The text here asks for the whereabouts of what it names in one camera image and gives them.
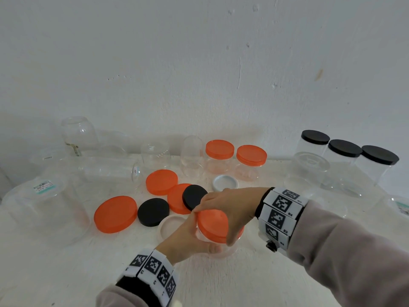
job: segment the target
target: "white tabletop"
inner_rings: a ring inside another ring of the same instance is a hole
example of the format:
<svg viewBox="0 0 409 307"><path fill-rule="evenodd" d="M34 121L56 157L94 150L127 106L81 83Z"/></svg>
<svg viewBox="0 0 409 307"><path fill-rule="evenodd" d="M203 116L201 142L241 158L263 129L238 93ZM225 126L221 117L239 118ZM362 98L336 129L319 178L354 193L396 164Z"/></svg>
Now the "white tabletop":
<svg viewBox="0 0 409 307"><path fill-rule="evenodd" d="M212 176L184 177L178 157L172 157L179 182L200 184L208 191ZM286 161L269 160L257 182L239 181L240 187L281 186ZM85 184L79 195L92 219L107 199L106 187ZM144 183L132 194L138 206L149 194ZM328 289L310 278L301 266L280 253L263 248L253 220L240 239L238 251L226 259L201 255L179 263L180 282L175 298L184 306L339 306ZM93 306L96 295L134 258L139 249L156 245L156 227L136 220L116 234L102 234L92 224L79 242L62 249L29 238L0 206L0 306Z"/></svg>

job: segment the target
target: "wall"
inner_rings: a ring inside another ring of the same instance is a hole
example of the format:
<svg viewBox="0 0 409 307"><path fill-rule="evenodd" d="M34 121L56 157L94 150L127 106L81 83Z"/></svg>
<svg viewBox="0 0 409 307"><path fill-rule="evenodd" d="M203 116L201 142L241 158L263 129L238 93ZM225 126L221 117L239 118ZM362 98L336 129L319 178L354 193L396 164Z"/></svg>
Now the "wall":
<svg viewBox="0 0 409 307"><path fill-rule="evenodd" d="M409 196L409 0L0 0L0 165L99 129L257 144L288 158L303 129L401 161Z"/></svg>

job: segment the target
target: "brown stain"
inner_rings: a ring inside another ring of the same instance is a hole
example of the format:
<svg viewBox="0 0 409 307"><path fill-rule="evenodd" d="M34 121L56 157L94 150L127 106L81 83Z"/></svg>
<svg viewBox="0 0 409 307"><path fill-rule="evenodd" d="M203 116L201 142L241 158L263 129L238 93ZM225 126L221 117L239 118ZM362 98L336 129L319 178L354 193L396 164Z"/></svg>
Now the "brown stain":
<svg viewBox="0 0 409 307"><path fill-rule="evenodd" d="M320 69L317 73L317 76L315 77L314 82L318 81L322 77L322 73L324 72L324 69Z"/></svg>

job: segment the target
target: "qr code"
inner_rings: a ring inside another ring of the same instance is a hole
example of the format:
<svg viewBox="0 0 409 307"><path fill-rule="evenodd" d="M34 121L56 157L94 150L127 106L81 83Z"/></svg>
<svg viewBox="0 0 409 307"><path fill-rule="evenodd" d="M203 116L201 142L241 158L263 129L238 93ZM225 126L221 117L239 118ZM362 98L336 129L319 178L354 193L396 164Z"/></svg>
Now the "qr code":
<svg viewBox="0 0 409 307"><path fill-rule="evenodd" d="M287 212L289 206L292 204L292 201L279 195L276 200L273 202L273 207L276 207L278 210Z"/></svg>
<svg viewBox="0 0 409 307"><path fill-rule="evenodd" d="M173 277L171 277L171 279L169 280L168 284L165 287L166 293L168 294L168 297L171 298L172 294L174 293L176 289L176 282L173 279Z"/></svg>
<svg viewBox="0 0 409 307"><path fill-rule="evenodd" d="M138 254L136 258L133 259L132 263L129 264L129 266L136 266L140 267L142 264L145 262L147 255L140 255Z"/></svg>
<svg viewBox="0 0 409 307"><path fill-rule="evenodd" d="M168 281L169 277L171 274L168 272L168 270L165 268L165 266L162 266L162 268L159 271L159 274L157 274L157 279L159 280L160 284L165 287L166 282Z"/></svg>
<svg viewBox="0 0 409 307"><path fill-rule="evenodd" d="M271 209L270 216L268 218L268 223L271 225L274 225L278 229L281 229L283 227L285 220L285 215L275 211L274 209Z"/></svg>
<svg viewBox="0 0 409 307"><path fill-rule="evenodd" d="M279 232L277 232L274 228L268 226L267 224L265 225L265 232L276 241L279 241Z"/></svg>
<svg viewBox="0 0 409 307"><path fill-rule="evenodd" d="M162 264L161 261L158 261L156 258L151 256L148 261L146 262L144 268L146 268L148 271L156 275L157 271L159 270L160 265Z"/></svg>
<svg viewBox="0 0 409 307"><path fill-rule="evenodd" d="M288 196L292 199L297 199L300 196L299 194L296 194L293 191L289 191L289 190L283 191L283 195Z"/></svg>

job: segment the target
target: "pink sleeve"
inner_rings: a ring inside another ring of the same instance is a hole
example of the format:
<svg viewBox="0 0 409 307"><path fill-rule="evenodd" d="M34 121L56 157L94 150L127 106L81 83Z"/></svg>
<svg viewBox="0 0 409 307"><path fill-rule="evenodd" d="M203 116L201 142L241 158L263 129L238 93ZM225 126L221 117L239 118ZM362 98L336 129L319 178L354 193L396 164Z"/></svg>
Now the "pink sleeve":
<svg viewBox="0 0 409 307"><path fill-rule="evenodd" d="M148 307L148 305L135 294L120 287L110 285L96 297L96 307Z"/></svg>
<svg viewBox="0 0 409 307"><path fill-rule="evenodd" d="M329 288L341 306L409 306L409 253L312 201L287 254Z"/></svg>

